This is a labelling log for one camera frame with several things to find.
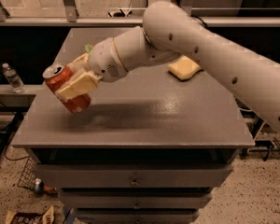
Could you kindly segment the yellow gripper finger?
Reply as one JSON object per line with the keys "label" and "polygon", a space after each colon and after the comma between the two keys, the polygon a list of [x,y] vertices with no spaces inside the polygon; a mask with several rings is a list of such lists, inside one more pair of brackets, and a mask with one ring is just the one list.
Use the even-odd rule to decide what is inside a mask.
{"label": "yellow gripper finger", "polygon": [[102,78],[93,71],[78,71],[56,90],[55,95],[63,100],[76,98],[94,91]]}
{"label": "yellow gripper finger", "polygon": [[84,53],[77,58],[75,58],[72,62],[70,62],[67,67],[73,72],[76,73],[79,70],[89,71],[90,67],[88,64],[89,54]]}

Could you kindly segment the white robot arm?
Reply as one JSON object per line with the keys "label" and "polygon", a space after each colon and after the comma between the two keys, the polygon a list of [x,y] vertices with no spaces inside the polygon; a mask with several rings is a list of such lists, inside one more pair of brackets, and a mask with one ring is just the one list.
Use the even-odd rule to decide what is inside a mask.
{"label": "white robot arm", "polygon": [[75,98],[142,66],[184,55],[280,132],[280,64],[203,28],[180,7],[159,1],[141,26],[96,44],[69,64],[74,75],[56,92]]}

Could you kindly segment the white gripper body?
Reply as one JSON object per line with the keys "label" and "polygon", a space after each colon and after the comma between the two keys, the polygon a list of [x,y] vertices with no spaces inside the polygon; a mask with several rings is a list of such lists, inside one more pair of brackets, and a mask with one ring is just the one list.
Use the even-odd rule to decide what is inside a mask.
{"label": "white gripper body", "polygon": [[89,55],[88,66],[103,82],[115,82],[126,77],[128,71],[120,61],[113,38],[96,44]]}

